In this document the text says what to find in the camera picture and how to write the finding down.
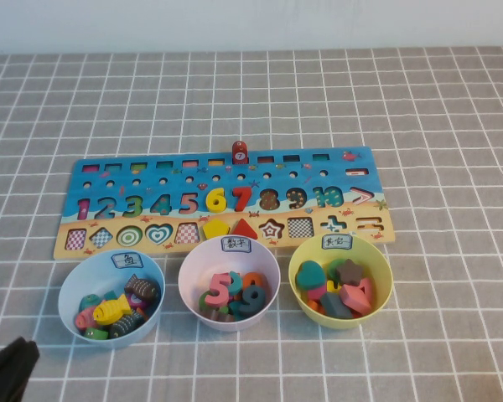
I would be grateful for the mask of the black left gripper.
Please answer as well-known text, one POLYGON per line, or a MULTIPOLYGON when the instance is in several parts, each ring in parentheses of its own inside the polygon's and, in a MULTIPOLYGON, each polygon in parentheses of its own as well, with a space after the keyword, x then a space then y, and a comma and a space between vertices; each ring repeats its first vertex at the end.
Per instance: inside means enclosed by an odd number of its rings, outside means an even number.
POLYGON ((36 342, 19 337, 0 351, 0 401, 21 401, 39 359, 36 342))

